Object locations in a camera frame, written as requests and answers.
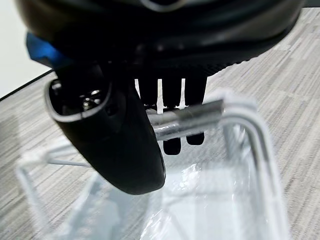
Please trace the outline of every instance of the white wall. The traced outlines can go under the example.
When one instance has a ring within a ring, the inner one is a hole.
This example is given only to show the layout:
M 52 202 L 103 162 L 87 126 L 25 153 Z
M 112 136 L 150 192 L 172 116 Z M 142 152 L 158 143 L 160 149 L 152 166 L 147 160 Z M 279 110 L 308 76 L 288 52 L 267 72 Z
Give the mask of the white wall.
M 0 98 L 49 70 L 29 59 L 26 27 L 13 0 L 0 0 Z

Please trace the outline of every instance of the striped carpet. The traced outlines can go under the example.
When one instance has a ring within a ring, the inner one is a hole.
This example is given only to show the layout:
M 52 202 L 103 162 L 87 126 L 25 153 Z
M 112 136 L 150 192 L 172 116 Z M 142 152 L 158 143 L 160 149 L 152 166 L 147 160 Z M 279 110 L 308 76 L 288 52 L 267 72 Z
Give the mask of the striped carpet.
M 232 88 L 258 100 L 273 136 L 294 240 L 320 239 L 319 56 L 320 9 L 304 9 L 280 44 L 211 76 L 206 89 L 209 93 L 218 87 Z M 54 77 L 51 73 L 0 102 L 1 240 L 41 239 L 33 232 L 34 220 L 14 169 L 21 153 L 62 134 L 48 117 L 43 99 L 44 85 Z M 90 171 L 67 166 L 32 170 L 55 227 L 64 220 Z

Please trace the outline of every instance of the transparent plastic holder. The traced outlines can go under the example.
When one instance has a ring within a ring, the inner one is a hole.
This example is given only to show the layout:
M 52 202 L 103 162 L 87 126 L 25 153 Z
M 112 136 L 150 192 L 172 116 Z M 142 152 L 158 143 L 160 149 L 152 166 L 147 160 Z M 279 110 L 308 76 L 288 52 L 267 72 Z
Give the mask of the transparent plastic holder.
M 121 192 L 95 172 L 56 230 L 28 168 L 90 165 L 57 159 L 78 153 L 65 138 L 50 149 L 25 153 L 16 172 L 40 221 L 36 231 L 59 240 L 290 239 L 271 137 L 256 109 L 252 100 L 220 89 L 203 105 L 149 114 L 158 141 L 214 130 L 211 137 L 217 141 L 212 148 L 224 148 L 224 159 L 203 157 L 201 152 L 193 159 L 165 158 L 163 188 L 138 196 Z

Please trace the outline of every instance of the black plastic housing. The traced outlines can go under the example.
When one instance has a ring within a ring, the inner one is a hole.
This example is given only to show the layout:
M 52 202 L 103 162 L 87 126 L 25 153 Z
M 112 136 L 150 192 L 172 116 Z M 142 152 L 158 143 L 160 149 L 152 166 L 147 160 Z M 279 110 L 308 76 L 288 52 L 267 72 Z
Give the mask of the black plastic housing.
M 108 182 L 133 195 L 160 189 L 163 157 L 138 93 L 131 84 L 110 84 L 106 91 L 100 105 L 72 115 L 57 113 L 62 102 L 52 82 L 45 100 L 66 137 Z

